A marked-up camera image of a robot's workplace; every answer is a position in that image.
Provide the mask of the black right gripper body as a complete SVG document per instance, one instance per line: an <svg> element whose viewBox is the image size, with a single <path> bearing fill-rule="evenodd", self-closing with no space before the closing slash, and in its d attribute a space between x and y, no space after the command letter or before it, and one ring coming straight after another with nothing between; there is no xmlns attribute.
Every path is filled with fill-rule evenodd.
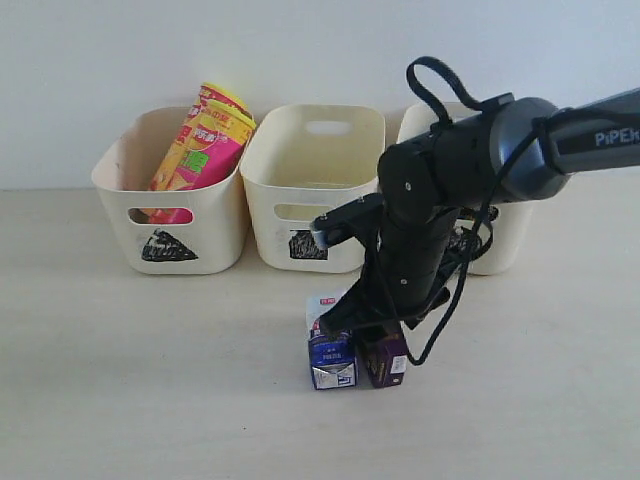
<svg viewBox="0 0 640 480"><path fill-rule="evenodd" d="M449 301L450 253L419 251L388 263L382 252L365 255L359 280L344 296L344 328L363 330L404 323L416 328Z"/></svg>

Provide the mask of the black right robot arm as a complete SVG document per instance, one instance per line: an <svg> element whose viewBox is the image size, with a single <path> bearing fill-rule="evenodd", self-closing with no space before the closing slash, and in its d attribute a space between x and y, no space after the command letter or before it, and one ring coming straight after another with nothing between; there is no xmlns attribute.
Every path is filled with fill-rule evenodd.
<svg viewBox="0 0 640 480"><path fill-rule="evenodd" d="M365 249L360 278L321 316L321 331L415 328L455 301L447 282L462 257L449 238L464 209L545 200L576 173L638 162L637 90L569 109L514 100L392 145L374 193L313 221L320 248L356 239Z"/></svg>

